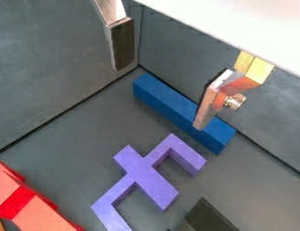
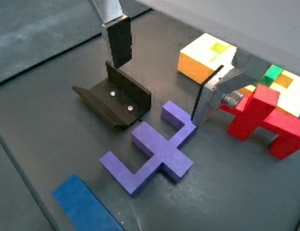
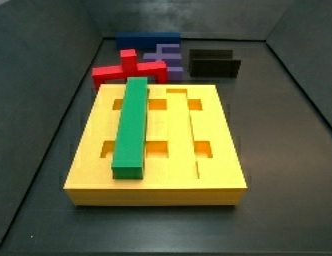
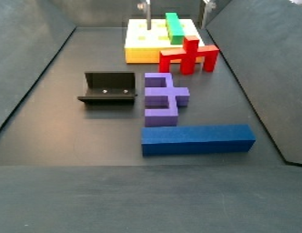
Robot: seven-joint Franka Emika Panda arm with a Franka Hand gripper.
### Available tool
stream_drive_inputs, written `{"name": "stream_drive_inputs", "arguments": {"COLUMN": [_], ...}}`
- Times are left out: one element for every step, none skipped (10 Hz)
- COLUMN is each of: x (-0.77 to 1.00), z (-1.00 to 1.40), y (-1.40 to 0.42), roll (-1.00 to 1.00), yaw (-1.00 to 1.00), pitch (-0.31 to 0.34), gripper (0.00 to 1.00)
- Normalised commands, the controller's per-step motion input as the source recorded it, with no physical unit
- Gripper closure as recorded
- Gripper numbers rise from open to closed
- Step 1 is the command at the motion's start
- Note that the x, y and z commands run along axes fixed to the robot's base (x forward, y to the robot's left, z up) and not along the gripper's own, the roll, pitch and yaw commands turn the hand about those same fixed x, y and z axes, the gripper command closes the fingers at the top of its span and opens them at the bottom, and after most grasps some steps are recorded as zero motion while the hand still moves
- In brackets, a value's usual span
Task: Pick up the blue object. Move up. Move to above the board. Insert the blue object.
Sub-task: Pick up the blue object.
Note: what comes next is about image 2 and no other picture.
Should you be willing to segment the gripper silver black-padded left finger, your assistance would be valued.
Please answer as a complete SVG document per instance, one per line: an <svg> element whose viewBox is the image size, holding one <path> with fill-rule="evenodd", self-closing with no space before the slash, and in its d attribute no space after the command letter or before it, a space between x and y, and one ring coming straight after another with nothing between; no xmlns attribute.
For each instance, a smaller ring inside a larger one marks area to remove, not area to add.
<svg viewBox="0 0 300 231"><path fill-rule="evenodd" d="M132 18L124 13L120 0L89 0L102 20L102 34L114 67L132 60Z"/></svg>

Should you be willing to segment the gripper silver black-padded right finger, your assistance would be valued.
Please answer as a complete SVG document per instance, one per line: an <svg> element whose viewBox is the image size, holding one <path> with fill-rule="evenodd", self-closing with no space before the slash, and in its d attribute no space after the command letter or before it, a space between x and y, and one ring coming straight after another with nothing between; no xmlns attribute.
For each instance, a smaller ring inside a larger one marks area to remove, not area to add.
<svg viewBox="0 0 300 231"><path fill-rule="evenodd" d="M192 113L192 121L196 125L201 125L208 120L221 103L236 107L242 98L237 90L259 82L269 67L268 61L246 52L234 54L232 69L221 78L218 74L224 66L218 66L198 90Z"/></svg>

